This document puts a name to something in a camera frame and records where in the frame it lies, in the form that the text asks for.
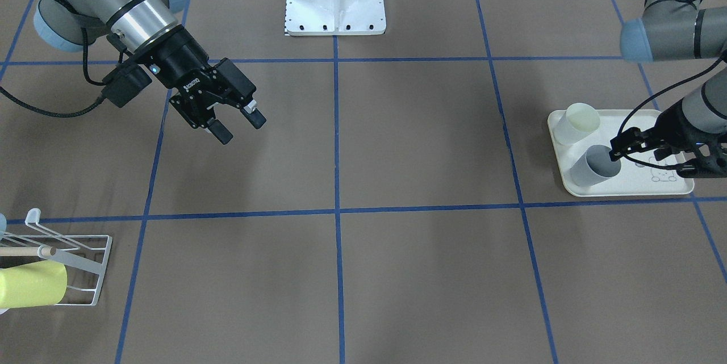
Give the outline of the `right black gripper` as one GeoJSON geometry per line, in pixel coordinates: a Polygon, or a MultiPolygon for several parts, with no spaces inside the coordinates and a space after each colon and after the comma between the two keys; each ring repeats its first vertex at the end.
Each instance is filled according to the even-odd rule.
{"type": "Polygon", "coordinates": [[[211,65],[207,52],[184,27],[140,50],[139,61],[164,87],[177,90],[170,102],[182,118],[192,128],[207,129],[223,145],[233,134],[216,118],[216,105],[236,108],[255,129],[267,121],[254,100],[252,81],[228,58],[211,65]]]}

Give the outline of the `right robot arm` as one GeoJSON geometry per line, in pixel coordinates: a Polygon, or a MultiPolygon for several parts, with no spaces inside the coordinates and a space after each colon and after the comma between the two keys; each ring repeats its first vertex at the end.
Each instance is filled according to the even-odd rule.
{"type": "Polygon", "coordinates": [[[41,110],[2,95],[26,110],[53,118],[75,118],[111,102],[122,108],[153,79],[176,90],[169,103],[193,129],[205,129],[222,144],[233,134],[215,115],[215,106],[232,106],[255,128],[265,116],[253,95],[256,86],[224,58],[210,57],[179,22],[185,0],[40,0],[34,28],[40,38],[58,50],[81,52],[83,76],[101,87],[87,108],[70,113],[41,110]]]}

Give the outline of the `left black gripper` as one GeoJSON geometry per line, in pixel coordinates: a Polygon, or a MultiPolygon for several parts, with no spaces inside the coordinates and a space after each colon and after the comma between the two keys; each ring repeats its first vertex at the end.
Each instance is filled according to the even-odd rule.
{"type": "Polygon", "coordinates": [[[706,100],[681,100],[661,113],[654,126],[634,133],[618,133],[610,140],[611,161],[634,152],[652,152],[657,162],[694,145],[711,144],[711,104],[706,100]]]}

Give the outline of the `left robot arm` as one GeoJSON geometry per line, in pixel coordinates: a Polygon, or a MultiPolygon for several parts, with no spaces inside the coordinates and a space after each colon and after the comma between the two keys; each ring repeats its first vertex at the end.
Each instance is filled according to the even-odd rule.
{"type": "MultiPolygon", "coordinates": [[[[621,28],[620,50],[636,63],[713,58],[725,62],[724,7],[702,9],[703,0],[645,0],[640,18],[621,28]]],[[[693,158],[670,165],[686,178],[725,177],[726,79],[721,70],[693,92],[664,110],[652,128],[621,124],[611,139],[610,157],[632,159],[653,152],[656,161],[679,153],[693,158]]]]}

